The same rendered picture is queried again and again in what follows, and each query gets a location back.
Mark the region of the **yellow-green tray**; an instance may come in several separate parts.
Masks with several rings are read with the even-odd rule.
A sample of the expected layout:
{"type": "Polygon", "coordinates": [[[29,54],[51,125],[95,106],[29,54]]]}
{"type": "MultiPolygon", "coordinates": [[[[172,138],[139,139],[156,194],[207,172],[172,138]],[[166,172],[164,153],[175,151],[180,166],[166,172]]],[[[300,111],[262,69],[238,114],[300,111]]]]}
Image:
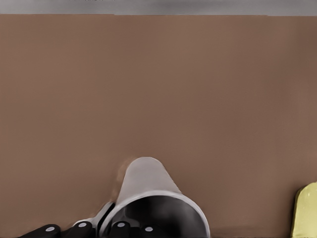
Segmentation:
{"type": "Polygon", "coordinates": [[[299,189],[295,196],[291,238],[317,238],[317,182],[299,189]]]}

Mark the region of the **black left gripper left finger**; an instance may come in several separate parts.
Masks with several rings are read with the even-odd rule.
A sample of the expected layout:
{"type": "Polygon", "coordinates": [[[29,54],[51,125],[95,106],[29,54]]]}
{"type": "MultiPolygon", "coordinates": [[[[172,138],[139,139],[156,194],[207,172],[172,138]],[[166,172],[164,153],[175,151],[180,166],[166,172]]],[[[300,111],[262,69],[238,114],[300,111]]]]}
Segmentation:
{"type": "Polygon", "coordinates": [[[47,224],[17,238],[96,238],[96,229],[88,220],[78,221],[65,231],[56,224],[47,224]]]}

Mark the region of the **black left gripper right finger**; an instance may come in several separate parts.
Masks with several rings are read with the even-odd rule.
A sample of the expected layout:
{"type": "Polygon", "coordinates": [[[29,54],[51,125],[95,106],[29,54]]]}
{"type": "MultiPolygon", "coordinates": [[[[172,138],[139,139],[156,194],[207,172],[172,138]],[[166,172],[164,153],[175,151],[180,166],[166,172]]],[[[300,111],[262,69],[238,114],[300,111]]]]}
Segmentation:
{"type": "Polygon", "coordinates": [[[162,238],[162,229],[158,226],[133,227],[126,221],[112,225],[110,238],[162,238]]]}

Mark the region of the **white IKEA cup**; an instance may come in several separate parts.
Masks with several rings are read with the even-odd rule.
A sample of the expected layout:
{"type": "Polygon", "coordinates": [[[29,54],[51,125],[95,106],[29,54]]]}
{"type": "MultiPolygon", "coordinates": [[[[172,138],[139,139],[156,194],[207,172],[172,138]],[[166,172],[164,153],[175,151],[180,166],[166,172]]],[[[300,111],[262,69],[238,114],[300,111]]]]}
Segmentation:
{"type": "Polygon", "coordinates": [[[152,157],[131,162],[117,199],[84,220],[94,225],[96,238],[110,238],[112,225],[119,221],[133,227],[158,226],[162,238],[211,238],[201,208],[180,191],[163,164],[152,157]]]}

